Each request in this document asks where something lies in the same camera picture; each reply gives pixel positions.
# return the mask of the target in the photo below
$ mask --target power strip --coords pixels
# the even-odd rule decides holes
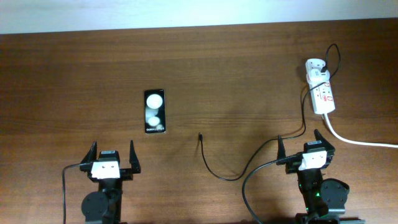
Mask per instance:
[[[315,114],[330,113],[336,109],[335,99],[331,93],[329,82],[330,73],[328,70],[321,72],[325,66],[325,61],[321,59],[311,58],[305,62],[307,69],[307,82],[310,89],[325,82],[311,91],[313,111]]]

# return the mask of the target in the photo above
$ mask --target smartphone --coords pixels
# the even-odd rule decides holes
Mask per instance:
[[[145,133],[166,132],[164,90],[146,90],[144,92]]]

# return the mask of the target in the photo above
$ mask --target black wire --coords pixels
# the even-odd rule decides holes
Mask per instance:
[[[250,174],[249,174],[249,175],[245,178],[245,180],[243,181],[243,185],[242,185],[242,197],[243,197],[243,201],[244,201],[244,203],[246,204],[246,206],[247,206],[249,212],[251,213],[251,215],[253,216],[253,218],[254,218],[258,223],[262,224],[262,222],[260,221],[260,219],[257,217],[257,215],[254,213],[254,211],[251,209],[251,207],[250,207],[250,205],[249,205],[249,203],[248,203],[248,200],[246,199],[246,194],[244,193],[244,189],[246,188],[246,182],[249,180],[249,178],[250,178],[251,176],[253,176],[253,175],[254,175],[257,171],[259,171],[260,169],[262,169],[262,168],[264,168],[264,167],[267,167],[267,166],[269,166],[269,165],[271,165],[271,164],[274,164],[274,163],[276,163],[276,162],[284,162],[284,161],[289,160],[290,158],[293,158],[293,157],[295,157],[295,155],[293,155],[293,156],[287,156],[287,157],[285,157],[285,158],[283,158],[283,159],[276,159],[276,160],[274,160],[274,161],[267,162],[267,163],[265,163],[265,164],[263,164],[263,165],[261,165],[261,166],[255,168],[252,172],[250,172]]]
[[[339,51],[339,49],[338,49],[338,46],[337,46],[336,44],[331,44],[331,45],[328,47],[328,50],[326,51],[326,62],[325,62],[325,63],[326,63],[326,65],[327,65],[327,63],[328,63],[328,53],[329,53],[329,49],[330,49],[332,46],[335,46],[335,47],[336,47],[336,50],[337,50],[337,54],[338,54],[338,66],[337,66],[336,70],[333,72],[333,74],[330,76],[329,80],[330,80],[334,75],[336,75],[336,73],[337,73],[337,71],[338,71],[338,69],[340,68],[340,65],[341,65],[341,55],[340,55],[340,51]],[[323,85],[324,83],[326,83],[326,82],[323,82],[323,83],[318,84],[317,86],[311,88],[309,91],[307,91],[307,93],[305,94],[305,96],[304,96],[304,98],[303,98],[303,103],[302,103],[302,119],[303,119],[303,124],[304,124],[304,132],[305,132],[305,117],[304,117],[303,108],[304,108],[305,97],[306,97],[306,96],[308,95],[308,93],[310,93],[313,89],[319,87],[320,85]],[[249,175],[248,175],[248,176],[245,178],[245,180],[243,181],[243,185],[242,185],[242,197],[243,197],[243,201],[244,201],[244,203],[246,204],[246,207],[248,208],[248,210],[249,210],[249,212],[251,213],[251,215],[253,216],[253,218],[254,218],[258,223],[260,223],[260,224],[262,224],[262,222],[261,222],[260,219],[257,217],[257,215],[254,213],[254,211],[251,209],[251,207],[250,207],[250,205],[249,205],[249,203],[248,203],[248,200],[246,199],[246,195],[245,195],[245,193],[244,193],[244,189],[245,189],[245,186],[246,186],[246,182],[247,182],[247,181],[249,180],[249,178],[252,177],[258,170],[260,170],[260,169],[262,169],[262,168],[264,168],[264,167],[266,167],[266,166],[269,166],[269,165],[271,165],[271,164],[273,164],[273,163],[280,162],[280,160],[283,160],[283,159],[274,160],[274,161],[268,162],[268,163],[266,163],[266,164],[263,164],[263,165],[261,165],[261,166],[255,168],[252,172],[249,173]]]
[[[87,164],[69,165],[69,166],[66,166],[65,168],[63,168],[63,170],[62,170],[63,224],[66,224],[66,222],[67,222],[67,202],[65,200],[65,171],[69,168],[80,167],[82,165],[87,165]]]
[[[337,54],[338,54],[338,66],[337,66],[336,70],[333,72],[333,74],[330,76],[329,80],[330,80],[334,75],[336,75],[336,73],[337,73],[337,71],[338,71],[338,69],[339,69],[339,67],[340,67],[340,65],[341,65],[341,55],[340,55],[340,51],[339,51],[339,49],[338,49],[338,46],[337,46],[336,44],[331,44],[331,45],[328,47],[328,49],[326,50],[326,62],[325,62],[325,66],[328,65],[328,54],[329,54],[329,50],[330,50],[330,48],[331,48],[332,46],[335,46],[335,47],[336,47],[336,50],[337,50]],[[306,132],[306,130],[307,130],[307,124],[305,123],[305,116],[304,116],[304,103],[305,103],[305,99],[306,99],[307,95],[308,95],[313,89],[318,88],[319,86],[321,86],[321,85],[323,85],[323,84],[325,84],[325,83],[326,83],[326,82],[323,82],[323,83],[318,84],[317,86],[315,86],[315,87],[309,89],[309,90],[305,93],[305,95],[304,95],[304,97],[303,97],[303,101],[302,101],[302,103],[301,103],[301,116],[302,116],[302,126],[304,126],[304,130],[303,130],[300,134],[298,134],[298,135],[296,135],[296,136],[291,136],[291,137],[282,138],[282,140],[295,139],[295,138],[298,138],[298,137],[302,136],[302,135]],[[241,177],[243,177],[243,175],[246,173],[246,171],[247,171],[247,169],[248,169],[248,167],[249,167],[251,161],[254,159],[254,157],[257,155],[257,153],[259,153],[259,152],[261,151],[261,149],[262,149],[266,144],[268,144],[268,143],[271,142],[271,141],[276,141],[276,140],[278,140],[278,139],[277,139],[277,138],[272,138],[272,139],[269,139],[269,140],[267,140],[266,142],[264,142],[264,143],[254,152],[254,154],[251,156],[251,158],[249,159],[248,163],[247,163],[246,166],[244,167],[244,169],[243,169],[241,175],[239,175],[237,178],[233,178],[233,179],[227,179],[227,178],[224,178],[224,177],[220,177],[220,176],[216,175],[216,174],[210,169],[210,167],[208,166],[207,161],[206,161],[206,159],[205,159],[205,153],[203,152],[203,135],[202,135],[201,133],[199,133],[199,140],[200,140],[200,145],[201,145],[201,155],[202,155],[202,158],[203,158],[203,162],[205,162],[205,165],[206,165],[207,170],[208,170],[211,174],[213,174],[213,176],[219,178],[220,180],[235,181],[235,180],[239,180]]]

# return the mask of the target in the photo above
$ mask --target wooden table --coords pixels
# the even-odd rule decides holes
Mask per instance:
[[[93,141],[116,149],[128,167],[135,140],[142,173],[124,183],[129,223],[251,221],[243,179],[252,153],[278,134],[298,133],[304,63],[331,43],[342,67],[332,80],[332,125],[359,141],[398,139],[398,20],[293,22],[172,29],[105,30],[0,36],[0,222],[60,223],[63,167],[79,163]],[[336,65],[331,50],[330,69]],[[144,133],[143,91],[164,88],[167,133]],[[308,131],[286,141],[287,154],[320,132],[336,147],[325,178],[351,187],[347,217],[396,223],[398,150],[334,138],[306,101]],[[276,158],[273,142],[250,170]],[[67,172],[67,223],[83,223],[80,204],[95,191],[78,169]],[[297,176],[272,166],[247,186],[264,220],[305,212]]]

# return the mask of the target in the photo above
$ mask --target white cable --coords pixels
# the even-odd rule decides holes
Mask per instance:
[[[357,141],[352,141],[352,140],[348,140],[345,139],[343,137],[341,137],[340,135],[338,135],[335,130],[333,130],[333,128],[331,127],[330,121],[329,121],[329,117],[328,114],[323,114],[323,118],[326,121],[326,124],[328,125],[328,128],[330,130],[330,132],[338,139],[344,141],[344,142],[348,142],[351,144],[359,144],[359,145],[363,145],[363,146],[380,146],[380,147],[394,147],[394,148],[398,148],[398,145],[393,145],[393,144],[383,144],[383,143],[370,143],[370,142],[357,142]]]

